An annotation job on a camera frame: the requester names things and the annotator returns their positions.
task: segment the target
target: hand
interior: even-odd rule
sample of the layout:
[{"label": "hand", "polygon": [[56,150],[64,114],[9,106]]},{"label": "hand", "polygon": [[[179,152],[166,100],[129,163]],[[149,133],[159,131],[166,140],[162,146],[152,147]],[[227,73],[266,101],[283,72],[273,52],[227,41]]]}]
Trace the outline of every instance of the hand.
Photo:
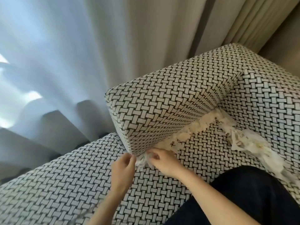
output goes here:
[{"label": "hand", "polygon": [[178,171],[185,169],[185,167],[176,159],[172,151],[152,148],[148,149],[147,153],[153,153],[153,156],[149,158],[150,163],[166,176],[178,179]]},{"label": "hand", "polygon": [[126,152],[112,164],[112,192],[121,194],[122,197],[125,196],[133,182],[136,160],[137,158],[134,155]]}]

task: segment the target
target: white stuffing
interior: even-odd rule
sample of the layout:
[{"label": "white stuffing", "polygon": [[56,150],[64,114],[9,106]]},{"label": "white stuffing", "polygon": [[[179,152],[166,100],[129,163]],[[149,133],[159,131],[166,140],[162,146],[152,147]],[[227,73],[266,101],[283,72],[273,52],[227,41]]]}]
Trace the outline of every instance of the white stuffing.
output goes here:
[{"label": "white stuffing", "polygon": [[[251,156],[257,157],[262,165],[268,171],[273,172],[277,178],[286,182],[292,182],[300,188],[300,181],[295,175],[291,174],[291,172],[286,169],[289,168],[290,165],[287,164],[278,153],[272,150],[271,144],[252,130],[239,130],[235,128],[237,125],[236,121],[220,108],[196,119],[180,131],[167,137],[163,141],[158,142],[154,147],[173,151],[177,154],[180,150],[185,148],[185,141],[190,139],[193,133],[205,131],[209,125],[215,121],[218,121],[219,127],[224,132],[216,133],[227,136],[228,141],[231,143],[231,150],[242,151]],[[152,165],[148,162],[149,156],[151,155],[144,153],[138,157],[136,165],[143,168],[148,163],[148,165],[152,167]]]}]

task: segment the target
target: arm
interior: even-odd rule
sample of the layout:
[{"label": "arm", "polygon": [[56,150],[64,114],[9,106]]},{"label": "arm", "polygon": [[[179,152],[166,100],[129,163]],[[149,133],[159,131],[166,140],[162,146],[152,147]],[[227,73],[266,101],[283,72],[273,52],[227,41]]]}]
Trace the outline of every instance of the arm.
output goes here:
[{"label": "arm", "polygon": [[177,178],[193,194],[197,203],[212,225],[259,225],[259,223],[203,181],[197,174],[186,169],[171,151],[153,148],[150,162],[163,174]]},{"label": "arm", "polygon": [[133,182],[136,157],[125,153],[112,164],[111,190],[87,225],[111,225],[113,215]]}]

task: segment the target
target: black and white upholstery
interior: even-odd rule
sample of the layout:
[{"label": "black and white upholstery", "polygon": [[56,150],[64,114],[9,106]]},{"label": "black and white upholstery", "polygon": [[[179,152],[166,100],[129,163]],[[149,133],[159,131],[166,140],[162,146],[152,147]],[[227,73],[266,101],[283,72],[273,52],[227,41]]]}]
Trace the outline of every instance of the black and white upholstery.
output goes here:
[{"label": "black and white upholstery", "polygon": [[[281,67],[229,44],[116,86],[106,101],[120,138],[111,133],[0,186],[0,223],[85,223],[92,212],[76,218],[106,195],[110,166],[119,155],[126,150],[140,155],[217,106],[239,128],[272,143],[298,175],[299,84]],[[207,182],[241,165],[264,170],[255,158],[231,151],[220,132],[212,123],[193,134],[177,158]],[[300,203],[299,189],[282,183]],[[179,181],[156,169],[137,168],[114,223],[163,224],[189,197]]]}]

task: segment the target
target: person's left hand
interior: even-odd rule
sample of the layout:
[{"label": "person's left hand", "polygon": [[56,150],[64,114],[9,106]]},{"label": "person's left hand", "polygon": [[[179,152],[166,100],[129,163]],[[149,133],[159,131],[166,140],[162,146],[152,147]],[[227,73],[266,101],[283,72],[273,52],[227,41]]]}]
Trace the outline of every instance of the person's left hand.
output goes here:
[{"label": "person's left hand", "polygon": [[125,196],[133,182],[137,158],[126,152],[112,164],[111,191]]}]

